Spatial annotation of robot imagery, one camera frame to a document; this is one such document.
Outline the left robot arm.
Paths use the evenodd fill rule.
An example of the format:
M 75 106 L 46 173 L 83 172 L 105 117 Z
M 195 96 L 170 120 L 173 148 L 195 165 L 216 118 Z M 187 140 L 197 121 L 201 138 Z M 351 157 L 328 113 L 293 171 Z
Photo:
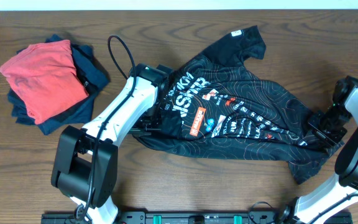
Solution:
M 78 129 L 67 126 L 58 140 L 51 185 L 77 204 L 49 223 L 114 223 L 111 194 L 117 180 L 118 148 L 127 134 L 150 135 L 161 122 L 160 104 L 173 69 L 140 63 L 111 104 Z

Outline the black printed cycling jersey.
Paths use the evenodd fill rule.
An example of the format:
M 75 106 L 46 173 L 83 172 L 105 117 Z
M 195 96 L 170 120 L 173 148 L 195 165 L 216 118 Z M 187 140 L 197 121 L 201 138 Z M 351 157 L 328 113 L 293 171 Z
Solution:
M 263 59 L 257 26 L 217 40 L 172 73 L 155 130 L 138 137 L 153 150 L 185 157 L 285 161 L 296 183 L 315 176 L 338 150 L 308 125 L 313 112 L 280 84 L 246 69 Z

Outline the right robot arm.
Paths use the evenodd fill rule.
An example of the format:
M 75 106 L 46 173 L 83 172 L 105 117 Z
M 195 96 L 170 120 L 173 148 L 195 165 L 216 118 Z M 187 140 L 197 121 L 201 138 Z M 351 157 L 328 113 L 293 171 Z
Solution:
M 346 208 L 358 203 L 358 79 L 338 80 L 333 105 L 308 120 L 313 134 L 327 146 L 339 143 L 346 134 L 345 122 L 353 118 L 357 129 L 339 153 L 334 174 L 308 195 L 295 198 L 277 223 L 351 224 Z

